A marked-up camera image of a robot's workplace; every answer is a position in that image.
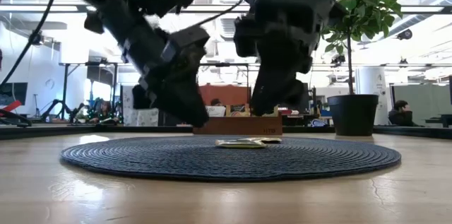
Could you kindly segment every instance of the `person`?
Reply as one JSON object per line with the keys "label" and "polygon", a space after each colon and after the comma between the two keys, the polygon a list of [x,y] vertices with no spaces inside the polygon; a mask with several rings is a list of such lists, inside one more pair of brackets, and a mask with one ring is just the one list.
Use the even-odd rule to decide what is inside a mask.
{"label": "person", "polygon": [[96,113],[96,116],[92,118],[90,122],[98,123],[108,118],[113,118],[116,122],[119,121],[119,119],[112,114],[112,105],[110,102],[103,100],[100,104],[99,112]]}
{"label": "person", "polygon": [[210,101],[210,106],[214,107],[214,106],[222,106],[223,104],[221,103],[220,99],[213,99],[212,101]]}
{"label": "person", "polygon": [[394,104],[394,108],[388,113],[389,121],[398,126],[417,126],[412,122],[412,111],[408,102],[398,100]]}

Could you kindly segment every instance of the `window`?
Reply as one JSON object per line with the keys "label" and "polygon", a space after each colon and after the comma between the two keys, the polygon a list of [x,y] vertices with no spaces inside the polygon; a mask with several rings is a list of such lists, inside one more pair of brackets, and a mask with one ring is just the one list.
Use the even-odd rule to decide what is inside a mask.
{"label": "window", "polygon": [[91,94],[91,80],[85,79],[85,97],[84,100],[90,100]]}
{"label": "window", "polygon": [[110,100],[112,87],[105,84],[105,83],[99,83],[94,82],[93,83],[93,97],[95,98],[102,98],[104,100]]}

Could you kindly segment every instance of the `black plant pot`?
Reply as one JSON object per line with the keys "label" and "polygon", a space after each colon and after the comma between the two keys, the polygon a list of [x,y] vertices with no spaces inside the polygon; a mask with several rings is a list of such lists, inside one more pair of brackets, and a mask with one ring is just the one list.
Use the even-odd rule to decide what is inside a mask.
{"label": "black plant pot", "polygon": [[378,95],[355,94],[328,98],[334,128],[339,136],[371,136]]}

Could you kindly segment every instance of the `computer monitor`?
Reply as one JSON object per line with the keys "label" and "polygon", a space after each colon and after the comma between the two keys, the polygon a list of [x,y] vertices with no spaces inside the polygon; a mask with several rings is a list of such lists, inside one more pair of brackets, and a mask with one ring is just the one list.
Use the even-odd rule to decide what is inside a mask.
{"label": "computer monitor", "polygon": [[16,100],[25,105],[27,88],[28,83],[6,83],[0,88],[0,106],[10,105]]}

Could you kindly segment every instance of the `wooden tabletop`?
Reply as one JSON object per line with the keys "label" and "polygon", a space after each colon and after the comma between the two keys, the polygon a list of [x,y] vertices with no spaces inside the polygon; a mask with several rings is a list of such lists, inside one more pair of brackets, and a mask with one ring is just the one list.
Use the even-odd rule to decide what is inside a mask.
{"label": "wooden tabletop", "polygon": [[170,134],[87,134],[0,141],[5,224],[450,224],[452,141],[374,135],[314,138],[375,143],[402,164],[331,179],[265,183],[167,182],[99,175],[59,162],[96,141]]}

